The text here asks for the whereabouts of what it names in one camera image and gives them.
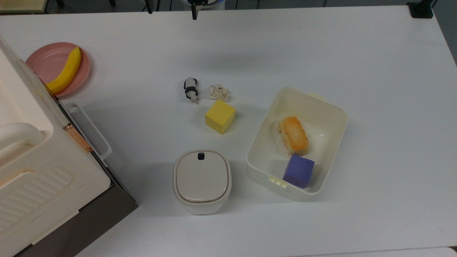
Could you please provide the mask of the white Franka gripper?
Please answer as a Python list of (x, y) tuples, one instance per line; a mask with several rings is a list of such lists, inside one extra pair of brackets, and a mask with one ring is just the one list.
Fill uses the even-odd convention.
[(182, 0), (188, 6), (191, 6), (192, 19), (196, 20), (198, 15), (197, 6), (214, 6), (224, 4), (225, 0)]

